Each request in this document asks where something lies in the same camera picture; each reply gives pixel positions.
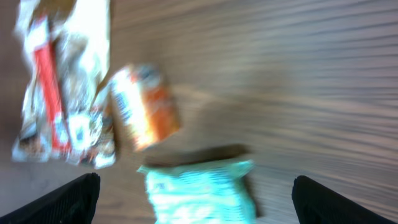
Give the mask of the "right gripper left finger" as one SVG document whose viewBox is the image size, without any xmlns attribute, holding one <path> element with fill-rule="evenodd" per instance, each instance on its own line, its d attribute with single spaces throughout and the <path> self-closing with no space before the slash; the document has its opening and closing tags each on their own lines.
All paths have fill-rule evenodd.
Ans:
<svg viewBox="0 0 398 224">
<path fill-rule="evenodd" d="M 1 217 L 1 224 L 91 224 L 100 183 L 98 174 L 84 174 Z"/>
</svg>

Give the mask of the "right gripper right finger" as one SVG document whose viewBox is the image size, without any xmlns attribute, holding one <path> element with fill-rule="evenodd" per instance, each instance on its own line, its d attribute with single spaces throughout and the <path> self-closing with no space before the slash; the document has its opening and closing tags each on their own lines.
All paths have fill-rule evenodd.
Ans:
<svg viewBox="0 0 398 224">
<path fill-rule="evenodd" d="M 300 224 L 395 224 L 304 175 L 294 180 L 292 201 Z"/>
</svg>

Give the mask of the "teal wet wipes pack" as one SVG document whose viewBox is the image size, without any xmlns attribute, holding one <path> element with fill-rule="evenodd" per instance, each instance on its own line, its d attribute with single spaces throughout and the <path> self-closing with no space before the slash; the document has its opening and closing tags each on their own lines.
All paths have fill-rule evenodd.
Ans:
<svg viewBox="0 0 398 224">
<path fill-rule="evenodd" d="M 251 160 L 225 159 L 175 167 L 141 166 L 157 223 L 254 224 L 244 176 Z"/>
</svg>

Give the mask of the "orange small box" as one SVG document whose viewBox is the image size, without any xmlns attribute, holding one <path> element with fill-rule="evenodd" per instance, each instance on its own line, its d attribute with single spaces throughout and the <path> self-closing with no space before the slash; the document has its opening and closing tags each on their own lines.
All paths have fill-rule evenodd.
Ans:
<svg viewBox="0 0 398 224">
<path fill-rule="evenodd" d="M 152 147 L 180 129 L 170 88 L 155 67 L 126 65 L 109 84 L 124 131 L 135 150 Z"/>
</svg>

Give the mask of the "red snack bar packet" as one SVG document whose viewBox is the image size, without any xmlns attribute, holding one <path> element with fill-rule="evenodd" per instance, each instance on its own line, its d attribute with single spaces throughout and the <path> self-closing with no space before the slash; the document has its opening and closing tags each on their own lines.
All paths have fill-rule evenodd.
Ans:
<svg viewBox="0 0 398 224">
<path fill-rule="evenodd" d="M 58 154 L 67 153 L 70 151 L 70 138 L 63 115 L 49 20 L 46 15 L 32 22 L 27 37 L 27 48 L 34 57 L 36 75 L 43 92 L 47 120 L 52 131 L 52 149 Z"/>
</svg>

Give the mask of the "beige snack bag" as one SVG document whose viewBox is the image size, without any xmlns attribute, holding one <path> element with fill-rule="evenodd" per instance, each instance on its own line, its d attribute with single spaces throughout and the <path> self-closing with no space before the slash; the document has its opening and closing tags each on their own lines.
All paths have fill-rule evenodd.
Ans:
<svg viewBox="0 0 398 224">
<path fill-rule="evenodd" d="M 55 56 L 70 151 L 52 149 L 52 131 L 36 75 L 34 57 L 27 48 L 32 22 L 46 15 Z M 95 169 L 116 160 L 109 90 L 102 86 L 109 70 L 109 0 L 21 1 L 14 28 L 31 72 L 22 104 L 22 128 L 12 148 L 17 162 L 60 159 Z"/>
</svg>

